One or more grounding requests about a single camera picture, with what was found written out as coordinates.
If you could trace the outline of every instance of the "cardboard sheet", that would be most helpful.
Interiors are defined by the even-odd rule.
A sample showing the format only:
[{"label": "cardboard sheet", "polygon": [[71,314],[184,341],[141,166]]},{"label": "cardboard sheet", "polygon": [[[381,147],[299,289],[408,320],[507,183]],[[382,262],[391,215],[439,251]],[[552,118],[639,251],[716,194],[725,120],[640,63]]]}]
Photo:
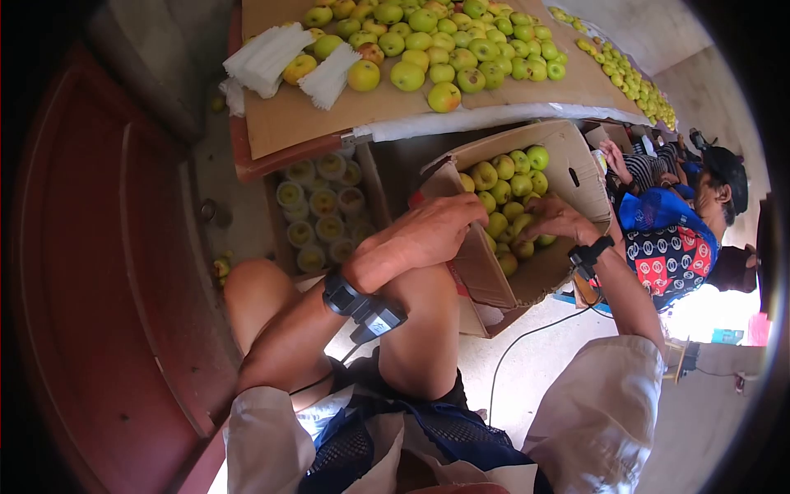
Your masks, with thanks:
[{"label": "cardboard sheet", "polygon": [[[464,95],[463,105],[473,109],[518,103],[580,104],[612,107],[640,115],[633,101],[609,82],[592,57],[576,48],[574,40],[583,36],[570,26],[554,21],[540,0],[513,0],[518,11],[538,16],[551,28],[557,46],[568,54],[567,75],[562,81],[515,81],[511,77],[495,91]],[[312,0],[265,2],[243,0],[243,38],[286,21],[300,21],[313,5]],[[332,32],[334,24],[327,26]],[[381,67],[382,82],[373,92],[356,92],[346,88],[330,111],[319,110],[299,88],[283,83],[279,92],[263,100],[245,91],[247,128],[253,159],[285,149],[310,139],[410,115],[432,113],[426,101],[430,82],[415,92],[402,92],[389,82],[389,69],[400,59],[387,59]]]}]

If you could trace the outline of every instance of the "black cable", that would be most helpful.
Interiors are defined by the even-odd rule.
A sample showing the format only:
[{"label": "black cable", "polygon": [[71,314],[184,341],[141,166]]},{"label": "black cable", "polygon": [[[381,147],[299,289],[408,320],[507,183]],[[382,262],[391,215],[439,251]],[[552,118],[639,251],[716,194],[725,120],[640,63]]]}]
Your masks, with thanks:
[{"label": "black cable", "polygon": [[[341,361],[340,361],[340,364],[345,364],[345,361],[346,361],[346,360],[348,360],[348,358],[349,358],[351,355],[354,355],[354,352],[356,352],[357,350],[359,350],[359,347],[360,347],[360,346],[362,346],[362,345],[354,345],[354,348],[352,348],[350,352],[346,353],[346,356],[344,356],[344,357],[343,357],[343,360],[341,360]],[[301,393],[302,391],[305,391],[305,390],[309,390],[311,387],[317,386],[317,385],[319,385],[319,384],[321,384],[321,383],[325,382],[327,379],[329,379],[330,377],[332,377],[332,374],[334,374],[334,371],[329,371],[329,374],[327,374],[327,375],[325,375],[324,377],[320,378],[320,379],[319,379],[318,381],[316,381],[315,383],[308,384],[308,385],[307,385],[307,386],[305,386],[305,387],[300,387],[298,390],[296,390],[296,391],[294,391],[294,392],[292,392],[292,393],[288,393],[288,396],[293,396],[294,394]]]}]

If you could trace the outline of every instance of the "cardboard box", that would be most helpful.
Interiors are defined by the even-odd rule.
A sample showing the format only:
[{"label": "cardboard box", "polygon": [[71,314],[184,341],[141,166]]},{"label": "cardboard box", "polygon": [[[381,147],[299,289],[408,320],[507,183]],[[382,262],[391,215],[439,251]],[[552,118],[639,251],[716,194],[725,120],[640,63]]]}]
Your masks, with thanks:
[{"label": "cardboard box", "polygon": [[599,149],[600,143],[607,138],[611,139],[623,154],[634,154],[634,147],[631,146],[631,139],[625,127],[618,123],[601,122],[598,127],[585,133],[585,139],[594,149]]},{"label": "cardboard box", "polygon": [[[549,191],[585,215],[602,233],[606,232],[611,210],[599,167],[579,130],[567,120],[508,130],[449,151],[423,168],[424,175],[432,175],[419,189],[416,200],[460,194],[464,188],[458,172],[530,145],[543,145],[549,152],[549,165],[544,170]],[[506,279],[488,246],[483,227],[473,224],[450,263],[451,272],[461,279],[472,300],[499,307],[505,314],[501,322],[488,327],[464,322],[461,332],[491,338],[567,283],[574,271],[567,255],[573,246],[572,239],[559,237],[551,246],[536,249],[535,255],[521,262],[516,273]]]},{"label": "cardboard box", "polygon": [[[373,161],[370,148],[367,144],[359,145],[354,154],[354,161],[359,164],[362,172],[362,182],[357,186],[363,194],[367,210],[371,213],[371,223],[377,230],[381,231],[392,224],[389,211],[386,207],[382,182],[376,171],[376,163]],[[316,273],[304,274],[296,265],[296,249],[288,242],[286,230],[288,222],[283,216],[280,205],[277,204],[277,185],[281,178],[277,173],[270,173],[263,177],[266,193],[266,207],[269,211],[269,219],[274,235],[274,257],[277,265],[291,276],[295,283],[310,281],[307,286],[312,286],[317,280],[323,277],[329,269],[324,269]]]}]

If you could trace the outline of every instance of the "navy blue mesh apron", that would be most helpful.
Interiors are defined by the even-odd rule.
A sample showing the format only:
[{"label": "navy blue mesh apron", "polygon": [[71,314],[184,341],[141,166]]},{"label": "navy blue mesh apron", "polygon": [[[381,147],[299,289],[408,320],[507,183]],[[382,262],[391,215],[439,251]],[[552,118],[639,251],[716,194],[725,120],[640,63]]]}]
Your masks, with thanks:
[{"label": "navy blue mesh apron", "polygon": [[[314,441],[315,460],[299,483],[299,494],[340,493],[373,466],[373,439],[365,420],[381,413],[412,414],[427,438],[450,463],[465,461],[486,472],[500,466],[532,465],[513,448],[504,431],[485,425],[476,413],[446,403],[409,405],[355,396],[354,409],[341,409]],[[543,472],[535,476],[535,494],[552,493]]]}]

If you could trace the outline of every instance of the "white sleeve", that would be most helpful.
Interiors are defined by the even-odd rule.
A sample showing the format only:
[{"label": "white sleeve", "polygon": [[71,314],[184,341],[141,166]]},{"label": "white sleeve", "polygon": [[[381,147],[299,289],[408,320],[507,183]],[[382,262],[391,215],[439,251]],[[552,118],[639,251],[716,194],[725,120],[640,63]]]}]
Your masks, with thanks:
[{"label": "white sleeve", "polygon": [[521,448],[554,492],[632,492],[653,448],[664,361],[641,336],[593,340],[549,387]]},{"label": "white sleeve", "polygon": [[288,393],[254,387],[233,401],[225,431],[228,492],[296,492],[315,447]]}]

